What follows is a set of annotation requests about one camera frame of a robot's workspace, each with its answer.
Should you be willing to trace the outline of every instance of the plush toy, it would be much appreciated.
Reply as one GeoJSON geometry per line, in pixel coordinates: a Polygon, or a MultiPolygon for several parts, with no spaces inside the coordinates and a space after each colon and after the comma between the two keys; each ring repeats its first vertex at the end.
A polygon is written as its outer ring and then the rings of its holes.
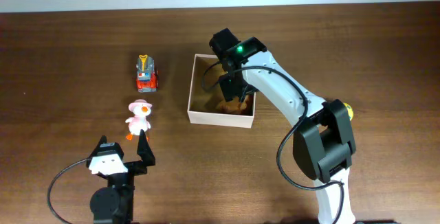
{"type": "Polygon", "coordinates": [[[135,116],[125,120],[126,123],[129,123],[130,133],[126,136],[128,140],[131,141],[133,135],[139,135],[141,130],[144,130],[146,133],[146,131],[151,128],[150,123],[146,121],[146,117],[150,115],[152,106],[152,104],[149,104],[145,100],[136,100],[129,105],[129,110],[133,112],[135,116]]]}

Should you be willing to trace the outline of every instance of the toy truck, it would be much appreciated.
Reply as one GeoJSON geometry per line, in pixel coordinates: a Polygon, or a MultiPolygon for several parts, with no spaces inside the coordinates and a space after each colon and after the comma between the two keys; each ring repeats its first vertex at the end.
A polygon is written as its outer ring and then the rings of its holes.
{"type": "Polygon", "coordinates": [[[148,55],[139,55],[136,68],[137,90],[140,93],[156,92],[159,87],[159,72],[154,66],[153,58],[148,55]]]}

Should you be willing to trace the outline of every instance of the brown table surface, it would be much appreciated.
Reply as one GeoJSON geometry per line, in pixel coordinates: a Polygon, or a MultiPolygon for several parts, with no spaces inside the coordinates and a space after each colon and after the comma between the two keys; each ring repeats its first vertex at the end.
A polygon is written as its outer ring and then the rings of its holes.
{"type": "MultiPolygon", "coordinates": [[[[298,82],[355,111],[350,174],[358,220],[440,219],[440,3],[297,5],[186,10],[0,14],[0,219],[58,223],[45,202],[53,176],[85,158],[101,135],[126,141],[130,102],[153,104],[157,165],[135,179],[141,223],[288,223],[316,218],[313,192],[276,167],[287,120],[261,94],[253,127],[190,124],[194,54],[225,27],[259,38],[298,82]],[[138,54],[154,57],[157,93],[138,93],[138,54]]],[[[283,164],[310,184],[293,160],[283,164]]],[[[91,223],[89,200],[106,182],[79,166],[54,187],[53,204],[91,223]]]]}

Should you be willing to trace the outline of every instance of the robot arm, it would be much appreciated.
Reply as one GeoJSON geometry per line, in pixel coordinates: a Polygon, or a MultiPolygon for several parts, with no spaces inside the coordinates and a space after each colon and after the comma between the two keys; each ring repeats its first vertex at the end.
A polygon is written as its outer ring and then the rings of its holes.
{"type": "MultiPolygon", "coordinates": [[[[294,158],[315,186],[323,186],[330,181],[344,183],[343,207],[337,223],[354,223],[347,183],[355,143],[343,103],[339,100],[327,103],[323,98],[305,89],[275,61],[272,54],[256,38],[241,43],[225,29],[214,35],[210,46],[221,61],[223,69],[228,72],[219,79],[223,96],[227,101],[235,96],[242,96],[243,91],[247,91],[246,94],[261,91],[292,126],[298,122],[305,110],[299,92],[286,79],[268,70],[243,70],[253,66],[279,71],[304,93],[309,108],[306,120],[294,133],[294,158]],[[328,129],[319,133],[319,125],[327,126],[328,129]]],[[[340,206],[340,195],[338,185],[316,191],[320,223],[333,223],[340,206]]]]}

